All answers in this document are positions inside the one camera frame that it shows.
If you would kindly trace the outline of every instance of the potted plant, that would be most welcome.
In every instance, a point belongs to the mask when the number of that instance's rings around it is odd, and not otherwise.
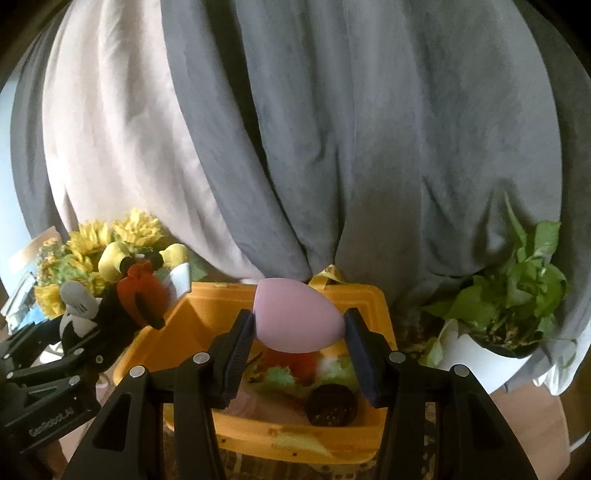
[[[556,328],[554,311],[567,289],[564,274],[550,263],[560,222],[543,220],[528,233],[507,195],[505,204],[515,234],[509,260],[473,275],[453,297],[423,307],[446,322],[427,343],[421,363],[441,369],[464,364],[489,393]]]

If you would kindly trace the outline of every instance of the orange plastic container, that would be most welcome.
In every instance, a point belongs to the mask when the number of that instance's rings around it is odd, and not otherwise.
[[[146,328],[139,333],[116,367],[113,380],[118,384],[134,365],[144,365],[152,372],[174,368],[207,350],[216,335],[230,329],[240,309],[252,309],[255,290],[253,285],[193,283],[192,291],[167,316],[164,328]],[[378,288],[345,284],[321,286],[318,290],[341,312],[357,307],[369,329],[381,333],[395,349],[388,308]],[[344,342],[332,349],[341,350],[343,346]],[[348,427],[266,423],[218,411],[213,412],[213,421],[220,446],[234,452],[289,462],[363,463],[379,448],[385,415],[385,409],[376,410],[362,400],[357,418]],[[174,428],[169,419],[166,421]],[[311,451],[306,446],[310,436],[329,454]],[[288,437],[289,446],[279,442],[279,437]]]

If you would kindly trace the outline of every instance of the yellow flower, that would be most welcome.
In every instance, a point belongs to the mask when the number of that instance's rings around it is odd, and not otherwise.
[[[135,207],[125,220],[113,222],[113,232],[115,240],[127,244],[131,251],[150,249],[164,237],[160,221]]]
[[[66,306],[60,298],[59,285],[35,286],[34,292],[37,304],[47,318],[54,319],[66,311]]]
[[[90,293],[93,297],[100,296],[107,288],[109,283],[100,276],[98,272],[92,272],[90,274]]]
[[[57,239],[57,238],[50,238],[49,240],[45,240],[43,242],[43,246],[44,247],[53,247],[58,242],[59,242],[59,239]]]
[[[94,220],[78,225],[78,231],[70,232],[67,244],[71,252],[79,259],[101,252],[112,241],[113,232],[109,224]]]
[[[92,265],[92,261],[88,257],[83,257],[82,259],[78,260],[77,258],[69,258],[68,263],[71,267],[79,270],[80,273],[91,273],[95,268]]]

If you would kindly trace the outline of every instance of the curtain fold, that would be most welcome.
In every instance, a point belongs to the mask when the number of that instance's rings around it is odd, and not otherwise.
[[[260,271],[233,241],[195,152],[170,77],[158,0],[74,0],[53,45],[43,136],[61,214],[159,218],[233,278]]]
[[[306,280],[310,266],[245,130],[203,0],[162,2],[174,90],[234,241],[268,277]]]
[[[12,178],[25,224],[33,238],[51,226],[67,238],[47,175],[41,119],[47,62],[65,13],[66,9],[54,17],[33,42],[21,70],[12,107]]]

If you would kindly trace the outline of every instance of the gray curtain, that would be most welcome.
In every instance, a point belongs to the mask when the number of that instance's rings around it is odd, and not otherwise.
[[[267,276],[336,262],[393,303],[505,252],[508,191],[557,220],[544,63],[511,0],[162,2],[181,110]]]
[[[555,340],[533,354],[508,388],[543,375],[591,318],[591,79],[562,35],[525,0],[516,0],[540,48],[556,101],[563,159],[560,242],[552,262],[567,276],[569,294],[556,312]]]
[[[51,226],[56,227],[62,238],[68,238],[47,177],[41,121],[45,70],[65,12],[66,9],[57,14],[33,42],[21,70],[12,108],[12,175],[18,203],[33,238]]]

